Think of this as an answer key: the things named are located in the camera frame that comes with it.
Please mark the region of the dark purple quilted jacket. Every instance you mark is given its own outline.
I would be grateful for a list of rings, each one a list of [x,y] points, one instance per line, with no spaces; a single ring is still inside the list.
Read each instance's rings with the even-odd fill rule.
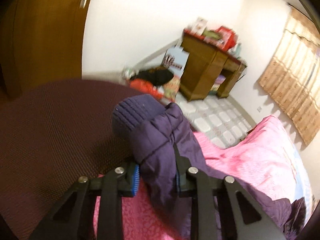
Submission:
[[[114,108],[112,128],[130,143],[157,216],[174,236],[189,239],[191,198],[177,195],[175,150],[211,177],[223,179],[226,174],[206,164],[180,107],[175,103],[163,106],[149,94],[133,96]]]

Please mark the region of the pink and blue bedspread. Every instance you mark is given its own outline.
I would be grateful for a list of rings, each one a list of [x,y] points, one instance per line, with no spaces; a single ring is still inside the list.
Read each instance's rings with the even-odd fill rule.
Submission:
[[[311,187],[303,162],[275,116],[264,118],[236,146],[220,148],[193,132],[206,164],[244,182],[245,188],[283,230],[295,239],[311,216]],[[138,194],[122,202],[125,239],[182,239],[157,216],[142,180]]]

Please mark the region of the dark maroon mesh chair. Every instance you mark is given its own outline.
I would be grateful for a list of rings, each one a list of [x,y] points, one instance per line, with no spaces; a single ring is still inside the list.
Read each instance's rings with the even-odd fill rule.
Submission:
[[[1,105],[1,216],[28,239],[80,176],[96,177],[131,154],[112,112],[138,92],[108,81],[42,85]]]

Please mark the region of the colourful snack package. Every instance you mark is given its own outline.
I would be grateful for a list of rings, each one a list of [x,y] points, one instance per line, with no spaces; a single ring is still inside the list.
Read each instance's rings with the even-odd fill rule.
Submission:
[[[174,77],[169,81],[167,82],[166,84],[164,84],[162,86],[163,88],[163,97],[172,101],[172,102],[175,102],[176,100],[176,95],[179,91],[179,88],[180,88],[180,78],[176,75],[174,75]]]

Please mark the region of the orange red bag on floor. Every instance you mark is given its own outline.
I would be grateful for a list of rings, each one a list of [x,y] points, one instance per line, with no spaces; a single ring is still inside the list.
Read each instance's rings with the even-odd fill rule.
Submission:
[[[142,93],[150,94],[157,100],[161,100],[163,98],[163,93],[160,93],[158,89],[149,81],[143,79],[134,79],[133,81],[129,82],[129,86]]]

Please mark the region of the stacked books in desk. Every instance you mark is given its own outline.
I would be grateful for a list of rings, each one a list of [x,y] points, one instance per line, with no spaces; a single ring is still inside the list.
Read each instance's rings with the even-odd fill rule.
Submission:
[[[212,85],[210,92],[215,94],[217,92],[217,90],[219,89],[219,87],[221,86],[221,84],[225,81],[225,79],[226,79],[225,76],[219,75],[216,78],[214,84]]]

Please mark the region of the black bag on floor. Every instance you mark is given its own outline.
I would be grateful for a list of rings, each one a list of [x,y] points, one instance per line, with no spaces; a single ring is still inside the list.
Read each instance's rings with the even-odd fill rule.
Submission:
[[[138,74],[135,74],[130,78],[130,81],[141,79],[150,82],[153,86],[159,87],[174,78],[173,72],[163,66],[156,68],[150,68],[146,70],[140,70]]]

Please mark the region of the white printed paper bag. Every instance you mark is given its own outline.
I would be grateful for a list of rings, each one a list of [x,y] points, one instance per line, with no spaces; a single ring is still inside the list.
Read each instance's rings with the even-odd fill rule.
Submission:
[[[183,47],[171,47],[166,51],[161,65],[168,68],[168,70],[170,70],[175,76],[181,78],[184,73],[188,57],[189,53],[184,51]]]

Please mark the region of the brown wooden desk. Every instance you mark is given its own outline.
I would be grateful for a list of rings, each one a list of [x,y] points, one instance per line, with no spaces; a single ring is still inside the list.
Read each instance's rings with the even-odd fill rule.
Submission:
[[[205,99],[220,74],[226,79],[218,88],[216,96],[227,98],[245,70],[245,65],[187,29],[183,30],[181,46],[189,53],[180,84],[180,92],[185,99]]]

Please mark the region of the beige patterned window curtain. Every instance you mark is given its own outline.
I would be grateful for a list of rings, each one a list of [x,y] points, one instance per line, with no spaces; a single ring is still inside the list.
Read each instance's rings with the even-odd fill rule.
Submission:
[[[292,120],[304,144],[309,145],[319,132],[319,32],[294,7],[258,83]]]

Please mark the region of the red gift bag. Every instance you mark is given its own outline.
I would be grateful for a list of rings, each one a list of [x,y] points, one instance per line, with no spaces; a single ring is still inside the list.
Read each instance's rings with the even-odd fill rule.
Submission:
[[[228,51],[237,44],[238,36],[232,29],[221,26],[218,29],[216,29],[216,32],[221,37],[218,41],[218,47],[221,50]]]

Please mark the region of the white greeting card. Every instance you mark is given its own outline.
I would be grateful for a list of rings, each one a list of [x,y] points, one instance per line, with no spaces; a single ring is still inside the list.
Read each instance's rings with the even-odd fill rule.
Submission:
[[[207,20],[198,17],[197,20],[191,25],[190,32],[196,35],[202,35],[207,26]]]

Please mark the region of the grey folded frame against wall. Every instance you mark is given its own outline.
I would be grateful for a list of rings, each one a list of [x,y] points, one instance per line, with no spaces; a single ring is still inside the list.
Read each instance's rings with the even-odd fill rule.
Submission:
[[[142,59],[141,61],[139,61],[138,63],[136,63],[132,68],[133,69],[141,69],[142,67],[144,67],[148,62],[158,58],[159,56],[165,54],[165,52],[170,49],[171,47],[176,47],[176,46],[180,46],[182,43],[182,38],[178,38],[176,40],[173,40],[172,42],[170,42],[169,44],[165,45],[164,47],[162,47],[161,49],[155,51],[154,53],[150,54],[149,56],[145,57],[144,59]]]

